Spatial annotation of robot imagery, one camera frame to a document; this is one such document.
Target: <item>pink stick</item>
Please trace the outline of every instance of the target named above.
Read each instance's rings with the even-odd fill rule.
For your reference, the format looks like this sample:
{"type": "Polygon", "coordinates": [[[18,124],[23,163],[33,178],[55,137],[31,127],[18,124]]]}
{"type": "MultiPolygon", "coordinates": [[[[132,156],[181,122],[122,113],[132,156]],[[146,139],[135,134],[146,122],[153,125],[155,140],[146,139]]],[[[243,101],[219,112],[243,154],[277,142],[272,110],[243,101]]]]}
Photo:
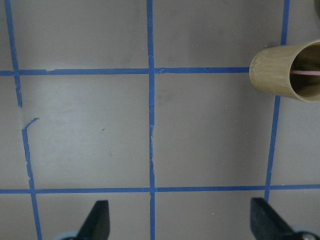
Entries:
{"type": "Polygon", "coordinates": [[[299,74],[299,75],[320,76],[320,71],[291,70],[290,73],[291,73],[291,74],[299,74]]]}

